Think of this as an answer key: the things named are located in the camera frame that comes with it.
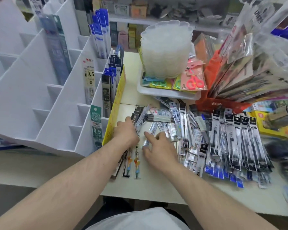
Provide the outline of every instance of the pen refill package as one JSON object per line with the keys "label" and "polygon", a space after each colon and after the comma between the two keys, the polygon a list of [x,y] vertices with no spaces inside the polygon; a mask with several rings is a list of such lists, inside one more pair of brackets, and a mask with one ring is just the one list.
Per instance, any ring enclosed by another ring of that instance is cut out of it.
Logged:
{"label": "pen refill package", "polygon": [[111,51],[109,13],[107,9],[99,9],[92,16],[93,23],[89,27],[94,35],[93,40],[98,51],[98,57],[107,59]]}

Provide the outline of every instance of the pink scissors package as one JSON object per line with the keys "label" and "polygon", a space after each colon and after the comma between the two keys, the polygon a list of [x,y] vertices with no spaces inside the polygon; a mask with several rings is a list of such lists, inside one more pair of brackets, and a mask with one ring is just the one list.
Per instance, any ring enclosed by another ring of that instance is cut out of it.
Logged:
{"label": "pink scissors package", "polygon": [[207,90],[204,79],[203,61],[197,58],[188,60],[187,69],[181,74],[180,90]]}

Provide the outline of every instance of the white cardboard organizer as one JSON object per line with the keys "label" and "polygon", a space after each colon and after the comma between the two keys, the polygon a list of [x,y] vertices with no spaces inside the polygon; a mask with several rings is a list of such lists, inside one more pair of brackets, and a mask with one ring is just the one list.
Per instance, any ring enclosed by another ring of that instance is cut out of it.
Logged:
{"label": "white cardboard organizer", "polygon": [[[11,0],[0,3],[1,13],[5,8],[19,18],[19,9]],[[73,69],[64,86],[58,85],[38,18],[9,24],[9,36],[0,30],[4,35],[0,37],[0,137],[57,155],[88,156],[96,149],[82,61],[94,60],[96,94],[92,104],[102,107],[101,74],[107,60],[97,58],[93,35],[80,35],[73,0],[63,4],[50,0],[44,12],[60,17]],[[0,28],[7,22],[0,21]],[[17,47],[4,45],[1,38]],[[102,123],[104,133],[108,118],[102,116]]]}

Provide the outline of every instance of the orange display stand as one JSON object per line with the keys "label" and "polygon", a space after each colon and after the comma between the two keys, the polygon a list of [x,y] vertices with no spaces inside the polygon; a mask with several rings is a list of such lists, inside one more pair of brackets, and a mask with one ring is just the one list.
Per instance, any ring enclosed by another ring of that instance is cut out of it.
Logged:
{"label": "orange display stand", "polygon": [[201,91],[201,98],[195,101],[199,111],[213,111],[218,107],[231,108],[234,113],[241,113],[243,110],[251,106],[251,103],[234,102],[226,99],[215,99],[207,97],[209,89],[216,79],[217,73],[219,72],[222,59],[219,57],[219,51],[215,51],[213,57],[209,61],[209,64],[204,70],[205,82],[208,90]]}

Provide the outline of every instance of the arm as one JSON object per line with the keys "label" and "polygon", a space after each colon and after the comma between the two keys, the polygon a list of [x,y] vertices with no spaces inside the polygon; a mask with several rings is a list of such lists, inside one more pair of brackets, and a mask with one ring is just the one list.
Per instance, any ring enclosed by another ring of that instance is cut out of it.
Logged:
{"label": "arm", "polygon": [[267,229],[276,230],[272,224],[232,197],[196,176],[177,160],[177,152],[164,132],[156,137],[144,133],[152,150],[144,147],[148,162],[161,171],[174,185],[192,213],[205,230]]}
{"label": "arm", "polygon": [[104,190],[119,159],[137,145],[130,117],[105,146],[58,174],[0,217],[0,230],[73,229]]}

